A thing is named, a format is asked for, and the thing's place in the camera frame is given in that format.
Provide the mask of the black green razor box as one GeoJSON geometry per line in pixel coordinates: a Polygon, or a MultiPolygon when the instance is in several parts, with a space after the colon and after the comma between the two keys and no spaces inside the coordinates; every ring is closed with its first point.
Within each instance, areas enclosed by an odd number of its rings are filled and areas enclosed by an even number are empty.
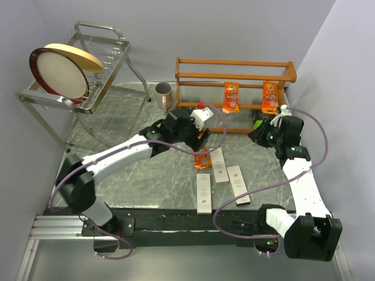
{"type": "Polygon", "coordinates": [[[265,119],[266,114],[264,114],[262,111],[255,110],[253,111],[252,115],[253,115],[253,129],[256,130],[265,119]]]}

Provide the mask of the orange razor pack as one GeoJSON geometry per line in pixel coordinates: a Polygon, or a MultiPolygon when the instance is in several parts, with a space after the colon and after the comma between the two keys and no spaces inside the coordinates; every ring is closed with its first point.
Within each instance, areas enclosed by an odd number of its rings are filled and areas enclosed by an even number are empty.
{"type": "MultiPolygon", "coordinates": [[[[198,152],[207,152],[207,151],[208,151],[207,145],[203,145],[198,152]]],[[[194,157],[195,169],[197,171],[201,171],[203,169],[207,169],[212,166],[212,161],[211,161],[209,153],[204,154],[204,155],[193,155],[193,157],[194,157]]]]}
{"type": "Polygon", "coordinates": [[[222,110],[225,114],[240,112],[239,83],[224,82],[224,101],[222,110]]]}
{"type": "Polygon", "coordinates": [[[265,114],[276,114],[278,107],[278,84],[264,81],[262,88],[261,110],[265,114]]]}

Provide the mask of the white box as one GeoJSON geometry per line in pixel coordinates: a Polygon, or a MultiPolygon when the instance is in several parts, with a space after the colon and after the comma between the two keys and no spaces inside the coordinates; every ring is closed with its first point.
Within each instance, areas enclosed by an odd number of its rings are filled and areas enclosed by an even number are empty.
{"type": "Polygon", "coordinates": [[[197,214],[210,215],[212,213],[212,191],[209,174],[197,174],[197,214]]]}
{"type": "MultiPolygon", "coordinates": [[[[235,197],[247,192],[246,184],[243,179],[243,175],[239,166],[231,166],[227,168],[230,185],[235,197]]],[[[250,196],[246,195],[236,200],[236,205],[247,205],[250,204],[250,196]]]]}
{"type": "Polygon", "coordinates": [[[229,177],[221,148],[210,153],[214,179],[216,183],[228,183],[229,177]]]}

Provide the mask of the orange wooden shelf rack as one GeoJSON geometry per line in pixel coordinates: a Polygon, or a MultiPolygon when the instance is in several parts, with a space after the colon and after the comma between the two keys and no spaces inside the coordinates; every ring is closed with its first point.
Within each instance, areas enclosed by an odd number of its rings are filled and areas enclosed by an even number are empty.
{"type": "Polygon", "coordinates": [[[208,103],[232,116],[230,133],[249,133],[287,103],[285,85],[297,79],[294,63],[183,59],[175,66],[176,107],[208,103]]]}

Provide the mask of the steel dish rack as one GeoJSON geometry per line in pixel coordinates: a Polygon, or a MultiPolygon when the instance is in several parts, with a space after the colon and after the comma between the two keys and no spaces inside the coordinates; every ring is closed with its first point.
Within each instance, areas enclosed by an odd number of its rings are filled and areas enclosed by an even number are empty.
{"type": "Polygon", "coordinates": [[[114,26],[78,21],[68,41],[51,43],[31,52],[29,67],[34,81],[16,92],[20,103],[66,152],[73,144],[63,139],[35,108],[62,109],[74,114],[71,129],[80,124],[100,144],[110,144],[87,123],[126,64],[143,86],[144,100],[151,101],[143,75],[130,61],[131,44],[114,26]]]}

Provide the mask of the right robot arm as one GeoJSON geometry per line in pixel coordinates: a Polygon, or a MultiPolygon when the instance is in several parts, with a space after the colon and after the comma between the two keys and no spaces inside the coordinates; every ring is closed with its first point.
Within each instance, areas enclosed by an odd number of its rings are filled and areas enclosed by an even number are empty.
{"type": "Polygon", "coordinates": [[[263,233],[273,229],[284,239],[287,257],[329,262],[332,260],[343,227],[326,208],[316,185],[308,149],[301,145],[304,122],[295,116],[272,121],[264,118],[248,137],[265,148],[274,148],[282,171],[289,180],[295,204],[292,217],[282,207],[262,205],[256,219],[263,233]]]}

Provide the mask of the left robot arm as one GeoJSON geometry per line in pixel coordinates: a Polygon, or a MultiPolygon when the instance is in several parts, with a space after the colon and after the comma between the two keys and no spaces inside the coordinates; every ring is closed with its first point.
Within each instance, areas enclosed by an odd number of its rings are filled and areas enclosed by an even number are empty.
{"type": "Polygon", "coordinates": [[[210,136],[204,126],[212,116],[208,107],[174,109],[113,148],[83,158],[71,155],[57,177],[56,191],[73,213],[85,215],[101,234],[110,235],[116,229],[116,220],[109,206],[96,196],[96,185],[125,166],[166,152],[176,143],[185,143],[191,152],[198,152],[210,136]]]}

